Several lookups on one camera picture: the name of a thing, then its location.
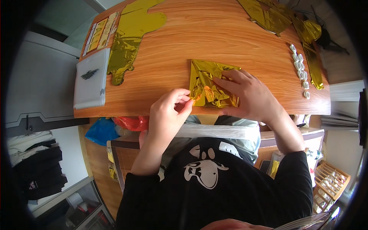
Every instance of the folded gold foil balloon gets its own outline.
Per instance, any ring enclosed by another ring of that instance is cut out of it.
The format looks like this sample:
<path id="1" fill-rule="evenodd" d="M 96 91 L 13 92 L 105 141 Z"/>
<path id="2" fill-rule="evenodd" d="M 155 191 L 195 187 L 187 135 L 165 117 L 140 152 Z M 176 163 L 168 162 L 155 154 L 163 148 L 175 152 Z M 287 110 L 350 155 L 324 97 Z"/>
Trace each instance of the folded gold foil balloon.
<path id="1" fill-rule="evenodd" d="M 240 67 L 193 59 L 191 61 L 189 85 L 190 99 L 195 100 L 193 105 L 211 108 L 224 108 L 227 105 L 238 107 L 238 97 L 228 95 L 212 80 L 217 77 L 232 81 L 232 79 L 222 76 L 222 71 L 232 69 L 240 70 Z"/>
<path id="2" fill-rule="evenodd" d="M 321 26 L 311 20 L 300 20 L 296 17 L 293 10 L 284 4 L 279 4 L 272 0 L 238 0 L 238 2 L 249 14 L 251 21 L 257 23 L 263 29 L 276 34 L 278 37 L 280 37 L 281 32 L 293 23 L 299 39 L 303 44 L 311 83 L 318 90 L 324 89 L 317 54 L 312 44 L 312 41 L 317 40 L 321 36 Z M 263 9 L 261 4 L 268 6 L 269 10 Z"/>
<path id="3" fill-rule="evenodd" d="M 113 85 L 120 85 L 124 81 L 125 72 L 134 69 L 133 62 L 143 35 L 166 23 L 164 13 L 147 13 L 149 8 L 163 1 L 165 0 L 136 0 L 121 12 L 107 67 L 107 74 L 113 75 Z"/>

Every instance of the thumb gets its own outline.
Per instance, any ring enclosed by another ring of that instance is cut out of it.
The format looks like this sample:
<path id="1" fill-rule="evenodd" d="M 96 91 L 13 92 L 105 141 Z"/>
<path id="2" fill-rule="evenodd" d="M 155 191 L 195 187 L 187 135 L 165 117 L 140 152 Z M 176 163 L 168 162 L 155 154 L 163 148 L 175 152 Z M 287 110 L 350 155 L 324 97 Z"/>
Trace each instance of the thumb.
<path id="1" fill-rule="evenodd" d="M 219 114 L 242 118 L 241 109 L 237 107 L 228 107 L 228 108 L 222 109 L 220 110 Z"/>
<path id="2" fill-rule="evenodd" d="M 179 115 L 187 118 L 192 112 L 194 100 L 189 100 L 185 103 L 184 108 L 180 111 Z"/>

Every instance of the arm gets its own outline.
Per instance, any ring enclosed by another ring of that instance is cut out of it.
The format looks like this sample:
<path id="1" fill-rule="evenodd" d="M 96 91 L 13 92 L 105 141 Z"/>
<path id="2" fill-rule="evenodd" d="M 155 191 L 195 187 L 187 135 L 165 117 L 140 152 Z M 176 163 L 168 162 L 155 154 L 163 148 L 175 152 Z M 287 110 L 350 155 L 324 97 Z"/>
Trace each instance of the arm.
<path id="1" fill-rule="evenodd" d="M 189 93 L 187 89 L 174 89 L 151 106 L 148 135 L 133 163 L 132 174 L 158 173 L 163 152 L 192 111 L 194 101 L 189 100 Z"/>
<path id="2" fill-rule="evenodd" d="M 234 82 L 220 78 L 214 78 L 214 82 L 237 95 L 240 106 L 222 109 L 221 114 L 266 123 L 274 131 L 277 147 L 282 153 L 304 151 L 299 129 L 265 84 L 244 70 L 222 74 Z"/>

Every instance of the wooden table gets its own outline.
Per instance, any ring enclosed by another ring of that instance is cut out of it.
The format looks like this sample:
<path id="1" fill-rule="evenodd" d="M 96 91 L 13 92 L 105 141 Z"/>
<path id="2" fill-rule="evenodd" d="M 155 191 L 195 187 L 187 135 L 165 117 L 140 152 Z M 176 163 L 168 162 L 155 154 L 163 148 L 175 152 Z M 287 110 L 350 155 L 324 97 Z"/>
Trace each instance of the wooden table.
<path id="1" fill-rule="evenodd" d="M 121 11 L 133 1 L 126 0 L 104 11 L 92 24 Z M 303 96 L 302 82 L 289 49 L 291 42 L 298 53 L 304 55 L 293 25 L 278 38 L 251 22 L 236 0 L 166 0 L 148 10 L 148 13 L 153 12 L 165 13 L 167 22 L 144 35 L 134 70 L 126 72 L 120 86 L 113 86 L 108 76 L 105 106 L 74 110 L 75 117 L 149 115 L 151 104 L 164 93 L 173 88 L 189 88 L 191 59 L 226 63 L 247 70 L 267 85 L 289 114 L 330 114 L 329 85 L 322 67 L 325 89 L 319 91 L 310 84 L 310 100 Z M 81 54 L 80 61 L 95 52 L 84 57 Z M 304 64 L 310 82 L 307 62 Z M 193 107 L 192 114 L 217 112 L 217 109 Z"/>

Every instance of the black sleeve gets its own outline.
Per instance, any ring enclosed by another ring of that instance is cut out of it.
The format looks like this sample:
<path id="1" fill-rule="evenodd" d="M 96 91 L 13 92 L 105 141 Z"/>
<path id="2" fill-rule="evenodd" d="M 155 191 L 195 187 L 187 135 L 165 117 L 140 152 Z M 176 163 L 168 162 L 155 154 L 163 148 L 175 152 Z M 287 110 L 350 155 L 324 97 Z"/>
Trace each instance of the black sleeve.
<path id="1" fill-rule="evenodd" d="M 155 212 L 150 205 L 156 198 L 160 177 L 128 173 L 123 198 L 116 215 L 116 229 L 145 229 L 145 217 Z"/>
<path id="2" fill-rule="evenodd" d="M 312 214 L 312 179 L 305 152 L 287 154 L 277 170 L 275 181 L 282 193 L 282 199 L 294 219 Z"/>

